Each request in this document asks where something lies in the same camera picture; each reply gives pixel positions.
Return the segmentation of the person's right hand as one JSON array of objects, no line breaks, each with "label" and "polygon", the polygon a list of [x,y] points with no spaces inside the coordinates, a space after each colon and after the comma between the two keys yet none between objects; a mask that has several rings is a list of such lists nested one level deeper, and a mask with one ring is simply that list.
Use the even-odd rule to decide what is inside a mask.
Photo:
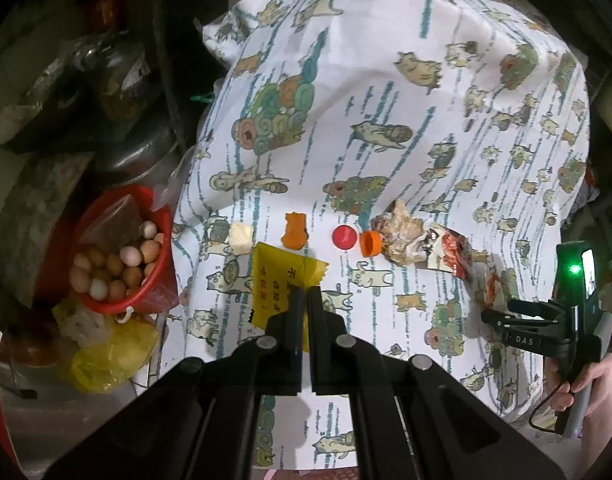
[{"label": "person's right hand", "polygon": [[574,405],[586,388],[590,398],[586,417],[593,422],[612,420],[612,352],[608,352],[601,362],[591,362],[584,366],[574,382],[566,382],[560,374],[555,359],[545,359],[545,378],[550,400],[547,404],[557,412],[563,412]]}]

